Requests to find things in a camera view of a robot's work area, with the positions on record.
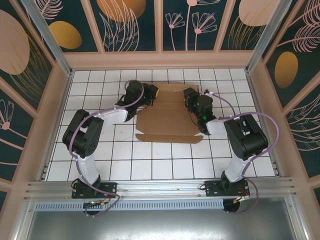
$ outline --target robotic arm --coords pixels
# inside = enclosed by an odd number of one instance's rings
[[[76,161],[82,173],[78,177],[80,187],[77,188],[77,193],[82,193],[80,198],[84,199],[85,196],[89,196],[87,198],[100,197],[99,193],[86,184],[86,181],[96,189],[110,192],[110,190],[105,190],[101,183],[93,154],[98,146],[102,129],[129,121],[137,114],[139,107],[152,106],[159,92],[157,86],[140,83],[137,80],[132,80],[126,85],[126,94],[120,98],[113,109],[90,117],[75,135],[72,152],[77,156]],[[233,155],[230,165],[222,173],[220,185],[225,194],[230,194],[244,183],[244,173],[250,164],[250,159],[268,147],[268,140],[250,114],[232,119],[216,118],[213,114],[213,99],[208,93],[209,91],[200,94],[192,88],[186,88],[184,90],[185,106],[190,113],[197,117],[197,125],[201,133],[205,135],[227,134]],[[62,138],[62,142],[68,149],[80,123],[89,115],[89,112],[82,109],[75,113]]]
[[[137,103],[129,107],[123,107],[128,106],[139,99],[142,91],[143,96]],[[159,88],[153,84],[149,85],[146,83],[140,83],[137,80],[132,80],[128,82],[126,94],[123,95],[116,103],[117,107],[114,107],[112,110],[107,111],[104,114],[98,114],[97,116],[89,118],[81,126],[83,130],[79,130],[76,134],[72,144],[72,152],[77,156],[79,168],[83,176],[79,176],[78,178],[80,180],[78,182],[81,184],[81,191],[84,193],[83,195],[92,196],[93,193],[95,196],[97,194],[85,184],[83,178],[95,188],[101,189],[101,180],[96,169],[93,153],[98,146],[102,129],[114,124],[129,121],[134,117],[134,115],[137,114],[137,109],[141,106],[152,106],[158,95],[158,92]],[[89,114],[89,112],[83,109],[78,110],[75,113],[62,137],[62,142],[67,146],[68,149],[72,136],[74,135],[77,127],[84,118],[89,116]]]
[[[227,194],[244,181],[250,159],[268,147],[268,139],[251,114],[231,118],[213,115],[213,99],[209,91],[200,94],[192,88],[184,90],[185,106],[197,117],[197,125],[205,135],[227,134],[233,150],[232,160],[222,173],[220,183]]]

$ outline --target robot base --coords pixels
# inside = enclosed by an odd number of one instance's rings
[[[93,184],[97,189],[105,191],[107,193],[117,193],[117,183],[116,182],[100,182],[100,176],[98,180]],[[106,196],[103,193],[97,192],[82,182],[79,178],[77,182],[72,185],[72,199],[104,199]]]

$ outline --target aluminum frame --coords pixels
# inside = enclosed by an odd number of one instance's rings
[[[256,109],[258,112],[263,112],[263,108],[261,105],[261,101],[259,99],[259,96],[256,94],[257,89],[255,86],[255,82],[253,81],[253,78],[251,77],[250,72],[246,71],[245,73],[248,84],[251,90],[251,94],[253,97],[253,101],[256,103]],[[271,139],[271,131],[269,128],[269,125],[267,124],[267,120],[264,117],[259,118],[261,123],[261,128],[263,132],[266,133],[268,139]],[[278,171],[279,176],[284,176],[283,168],[281,167],[281,163],[279,160],[279,156],[277,155],[277,152],[275,150],[272,150],[269,152],[269,155],[274,159],[276,169]],[[284,201],[286,204],[286,209],[288,211],[288,216],[290,218],[296,239],[298,240],[309,240],[310,239],[310,230],[308,229],[307,223],[305,221],[305,217],[302,213],[299,201],[296,196],[290,195],[285,196]]]
[[[45,19],[42,17],[35,1],[30,0],[21,0],[24,8],[26,9],[27,13],[29,14],[30,18],[32,19],[34,25],[42,35],[43,39],[47,43],[48,47],[50,48],[52,54],[55,56],[56,60],[62,67],[63,71],[67,74],[71,74],[71,67],[68,64],[67,59],[64,56],[60,46],[55,40],[55,37],[51,33],[49,26]]]
[[[254,47],[251,58],[247,63],[248,73],[251,73],[255,69],[262,54],[264,53],[269,42],[272,40],[278,27],[280,26],[282,19],[284,18],[288,9],[290,8],[291,2],[292,0],[281,0],[277,4],[275,11],[270,18],[269,23],[266,25],[265,29],[263,30],[260,36],[260,39],[258,40],[257,44]]]
[[[128,180],[117,181],[117,193],[123,200],[181,200],[181,199],[232,199],[234,197],[207,197],[199,187],[207,180]],[[289,177],[252,177],[259,189],[261,198],[289,197],[296,194],[292,179]],[[249,183],[252,196],[256,195]],[[71,198],[71,181],[30,182],[24,195],[25,202],[77,201]]]
[[[51,158],[54,146],[55,146],[55,139],[56,139],[56,136],[57,136],[58,131],[59,131],[60,120],[61,120],[61,118],[63,116],[64,106],[65,106],[66,101],[67,101],[68,93],[69,93],[69,90],[70,90],[70,86],[71,86],[72,80],[74,78],[74,74],[75,74],[75,72],[72,71],[70,73],[70,75],[67,76],[67,79],[65,81],[64,91],[62,93],[61,100],[60,100],[59,105],[58,105],[57,113],[56,113],[56,115],[54,117],[54,124],[53,124],[53,127],[51,128],[51,131],[50,131],[50,134],[49,134],[49,137],[48,137],[49,140],[48,140],[48,142],[46,144],[45,151],[44,151],[44,154],[43,154],[43,158],[42,158],[42,161],[41,161],[41,166],[42,167],[40,167],[39,172],[37,174],[37,179],[39,181],[43,178],[44,169],[46,167],[46,164],[48,164],[49,161],[50,161],[50,158]]]

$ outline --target flattened cardboard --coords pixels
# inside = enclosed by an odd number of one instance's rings
[[[141,142],[197,144],[203,136],[200,133],[194,114],[188,114],[185,106],[184,89],[197,85],[155,84],[159,93],[153,106],[147,107],[137,115],[136,129],[143,134],[135,136]]]

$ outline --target black mounting bracket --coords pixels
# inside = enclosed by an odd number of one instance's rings
[[[93,186],[107,193],[117,193],[117,183],[100,182],[100,176],[98,180],[93,184]],[[114,199],[116,197],[112,195],[109,196],[111,199]],[[103,193],[93,190],[80,179],[77,179],[77,182],[72,185],[72,199],[104,199],[105,197],[106,196]]]
[[[222,182],[220,180],[205,181],[204,190],[207,197],[236,197],[243,195],[243,192],[246,192],[247,195],[250,195],[248,182],[245,179],[237,181],[234,185],[225,190]]]

